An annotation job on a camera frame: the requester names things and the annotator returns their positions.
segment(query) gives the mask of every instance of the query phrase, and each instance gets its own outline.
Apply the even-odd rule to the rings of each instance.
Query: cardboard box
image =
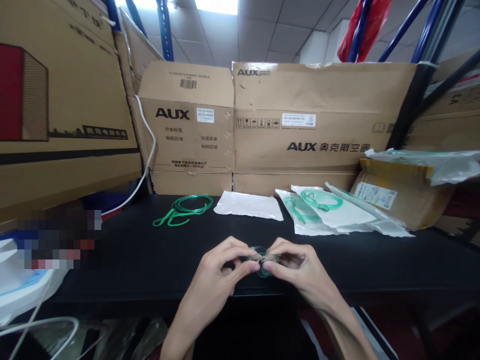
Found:
[[[433,75],[430,94],[478,48],[442,61]],[[465,151],[480,149],[480,64],[447,91],[412,125],[405,149]]]
[[[346,173],[284,173],[284,174],[241,174],[233,176],[233,191],[244,194],[278,197],[275,189],[291,192],[292,185],[317,186],[325,188],[325,183],[339,189],[349,190],[358,172]]]
[[[234,63],[234,178],[355,172],[364,151],[385,149],[415,69],[406,63]]]
[[[375,205],[410,230],[433,226],[452,197],[451,184],[430,186],[432,166],[360,159],[362,171],[351,193]]]
[[[138,178],[104,10],[90,0],[10,0],[0,14],[0,222]]]
[[[140,82],[150,62],[163,60],[164,58],[125,11],[118,8],[118,13],[121,32],[114,31],[113,34],[120,57],[121,74],[126,94],[133,97],[139,93]]]
[[[181,176],[188,179],[182,185],[183,182],[176,183],[179,174],[170,174],[170,181],[162,184],[160,192],[157,188],[155,191],[185,195],[193,189],[209,194],[231,190],[234,87],[230,71],[223,67],[152,61],[138,96],[157,140],[152,170],[218,174],[222,179]],[[145,129],[140,141],[145,141],[150,152],[152,140]],[[230,186],[225,183],[228,177]]]
[[[480,246],[479,179],[459,184],[435,227],[459,242]]]

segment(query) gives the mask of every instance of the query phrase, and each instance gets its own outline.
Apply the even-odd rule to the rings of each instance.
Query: white label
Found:
[[[370,204],[390,210],[394,204],[397,192],[384,187],[370,185],[365,182],[359,182],[355,189],[354,195],[369,202]]]
[[[305,126],[313,128],[317,115],[315,114],[290,114],[284,113],[281,115],[282,126]]]
[[[196,121],[199,123],[210,123],[215,122],[215,112],[213,109],[204,109],[197,107],[196,108]]]

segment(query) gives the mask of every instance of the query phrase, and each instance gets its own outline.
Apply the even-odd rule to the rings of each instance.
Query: fingernail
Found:
[[[260,265],[256,262],[252,262],[250,264],[250,269],[253,271],[253,272],[256,272],[258,270],[260,270]]]
[[[267,271],[272,270],[272,262],[271,261],[265,261],[263,263],[263,268]]]

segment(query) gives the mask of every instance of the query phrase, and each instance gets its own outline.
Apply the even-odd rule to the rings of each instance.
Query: black tabletop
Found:
[[[352,305],[480,299],[480,254],[434,230],[396,238],[378,232],[350,235],[294,234],[293,221],[280,203],[284,221],[219,215],[211,209],[189,223],[153,227],[178,196],[152,195],[102,225],[100,269],[71,270],[49,304],[115,304],[141,307],[182,298],[204,253],[228,236],[268,248],[277,237],[310,244],[340,292]],[[274,278],[247,276],[235,296],[285,294]]]

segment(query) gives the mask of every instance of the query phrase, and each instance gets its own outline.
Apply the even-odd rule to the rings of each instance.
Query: red plastic bag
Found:
[[[357,62],[361,63],[365,60],[369,54],[370,49],[375,43],[377,36],[380,33],[380,29],[387,21],[390,15],[390,4],[392,0],[373,0],[370,9],[370,16],[366,24],[365,35],[363,36],[363,42],[361,43],[360,52],[358,54]],[[359,23],[360,15],[362,13],[362,0],[358,2],[353,15],[348,23],[348,30],[343,37],[343,40],[338,48],[338,58],[343,63],[349,60],[350,48],[352,46],[352,40],[354,38],[355,29]]]

